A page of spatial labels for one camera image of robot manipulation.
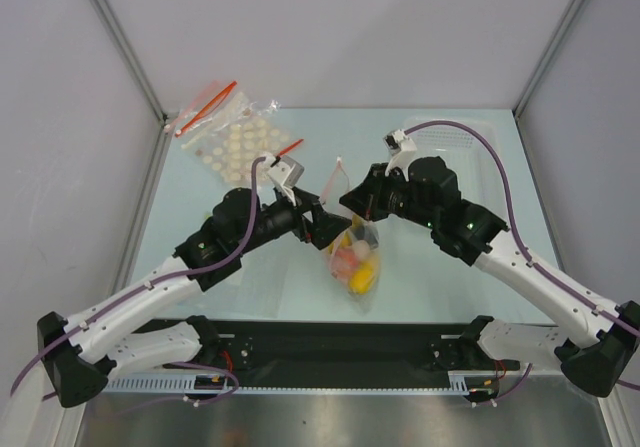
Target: light blue table surface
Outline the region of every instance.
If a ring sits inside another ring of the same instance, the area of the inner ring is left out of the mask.
[[[516,218],[527,244],[555,263],[551,241],[512,114],[508,110],[282,109],[272,122],[304,143],[292,156],[305,173],[298,187],[320,193],[338,155],[352,185],[388,153],[382,136],[412,125],[412,118],[449,119],[489,135],[506,167]],[[497,170],[479,144],[442,155],[459,178],[463,196],[504,217]],[[162,170],[133,279],[148,273],[199,229],[229,185],[188,158],[173,140]],[[262,202],[274,199],[261,189]],[[322,254],[287,235],[243,257],[244,268],[206,294],[174,306],[158,317],[204,314],[212,319],[266,319],[345,322],[469,322],[492,315],[509,322],[548,323],[536,307],[509,287],[432,244],[429,231],[398,218],[379,222],[381,277],[366,298],[354,300],[327,270]]]

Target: floor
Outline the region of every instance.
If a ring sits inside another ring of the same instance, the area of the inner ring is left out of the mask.
[[[85,414],[76,447],[163,446],[610,446],[595,398],[558,377],[534,377],[497,408],[461,397],[235,395],[194,410],[105,394]]]

